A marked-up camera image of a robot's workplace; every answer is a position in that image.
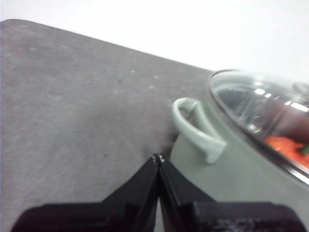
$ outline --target gray countertop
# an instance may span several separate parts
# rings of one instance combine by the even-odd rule
[[[3,232],[29,207],[101,201],[168,155],[173,101],[200,97],[210,73],[23,20],[1,37]]]

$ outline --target white background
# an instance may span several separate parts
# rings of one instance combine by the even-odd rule
[[[10,18],[210,70],[309,82],[309,0],[1,0]]]

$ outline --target green herb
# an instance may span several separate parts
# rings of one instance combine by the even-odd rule
[[[303,156],[308,155],[309,154],[309,144],[299,147],[298,150],[301,152]]]

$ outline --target black plastic part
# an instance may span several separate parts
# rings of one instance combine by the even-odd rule
[[[191,209],[184,209],[182,206],[193,201],[215,202],[198,187],[187,180],[170,161],[162,158],[159,169],[159,196],[162,205],[163,223],[166,231],[170,231],[172,224],[177,232],[187,231],[187,219],[191,219]]]
[[[164,158],[158,189],[167,232],[306,232],[286,206],[216,202]]]
[[[306,232],[286,206],[216,202],[161,155],[101,203],[32,208],[12,232],[153,232],[158,196],[166,232]]]
[[[49,204],[25,211],[12,232],[153,232],[159,163],[150,158],[101,203]]]

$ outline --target glass lid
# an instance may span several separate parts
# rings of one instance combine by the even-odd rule
[[[275,77],[242,71],[216,72],[208,84],[219,108],[262,146],[263,154],[309,177],[309,98],[289,86]],[[308,93],[305,84],[294,86]]]

